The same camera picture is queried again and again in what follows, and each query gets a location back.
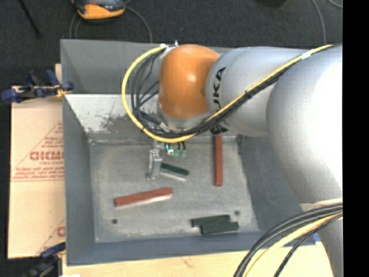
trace dark green block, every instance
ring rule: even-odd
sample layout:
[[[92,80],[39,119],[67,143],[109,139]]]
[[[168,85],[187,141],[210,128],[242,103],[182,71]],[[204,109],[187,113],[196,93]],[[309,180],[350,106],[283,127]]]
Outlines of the dark green block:
[[[240,226],[238,222],[205,224],[201,226],[201,234],[205,235],[205,234],[237,231],[239,227]]]
[[[180,175],[185,175],[187,177],[190,175],[190,172],[187,169],[183,169],[183,168],[180,168],[178,166],[173,166],[173,165],[166,164],[166,163],[161,164],[161,169],[162,170],[163,169],[168,170],[168,171],[171,171],[173,173],[180,174]]]
[[[230,215],[216,215],[208,216],[206,218],[196,218],[191,220],[193,227],[203,226],[205,224],[215,224],[215,223],[228,223],[231,221]]]

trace red stick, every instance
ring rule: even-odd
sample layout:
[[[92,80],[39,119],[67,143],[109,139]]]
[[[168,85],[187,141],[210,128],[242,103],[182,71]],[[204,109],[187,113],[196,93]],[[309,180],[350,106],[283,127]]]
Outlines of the red stick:
[[[151,190],[147,192],[132,194],[128,196],[117,197],[114,199],[114,205],[116,207],[127,206],[133,204],[143,204],[149,203],[153,201],[159,201],[168,199],[172,196],[173,189],[170,187]]]

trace black floor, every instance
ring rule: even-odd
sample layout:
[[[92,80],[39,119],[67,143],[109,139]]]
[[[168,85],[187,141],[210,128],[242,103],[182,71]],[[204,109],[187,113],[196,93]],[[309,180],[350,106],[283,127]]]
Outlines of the black floor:
[[[343,42],[343,8],[329,0],[132,0],[128,6],[133,10],[127,9],[114,23],[75,20],[72,26],[70,0],[23,1],[42,37],[36,37],[18,0],[0,0],[0,91],[24,83],[29,69],[44,73],[54,67],[60,60],[61,38],[77,33],[78,38],[148,42],[145,23],[158,43],[309,48]],[[6,259],[9,130],[9,106],[1,105],[0,276],[17,276],[37,263]]]

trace blue clamp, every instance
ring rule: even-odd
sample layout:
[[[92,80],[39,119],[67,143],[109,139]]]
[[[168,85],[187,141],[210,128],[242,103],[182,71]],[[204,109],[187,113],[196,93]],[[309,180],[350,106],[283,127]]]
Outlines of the blue clamp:
[[[57,244],[51,248],[48,248],[44,252],[41,252],[40,258],[44,261],[40,264],[32,267],[27,271],[25,276],[27,277],[44,277],[50,273],[54,268],[58,271],[61,270],[61,259],[58,257],[58,253],[65,250],[65,242]]]
[[[46,96],[63,95],[70,92],[74,85],[72,82],[60,83],[55,73],[48,69],[46,71],[48,80],[47,85],[39,86],[41,83],[34,70],[31,70],[25,80],[25,85],[18,88],[11,88],[1,93],[1,98],[4,102],[21,103],[25,100],[45,98]]]

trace orange device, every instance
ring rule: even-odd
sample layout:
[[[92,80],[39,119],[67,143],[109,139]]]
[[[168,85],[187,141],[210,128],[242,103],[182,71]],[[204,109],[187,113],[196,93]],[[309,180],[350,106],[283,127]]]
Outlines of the orange device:
[[[185,44],[170,51],[160,71],[159,107],[171,118],[186,119],[209,111],[205,85],[218,53]]]
[[[71,0],[77,13],[85,20],[103,21],[120,16],[125,11],[123,0]]]

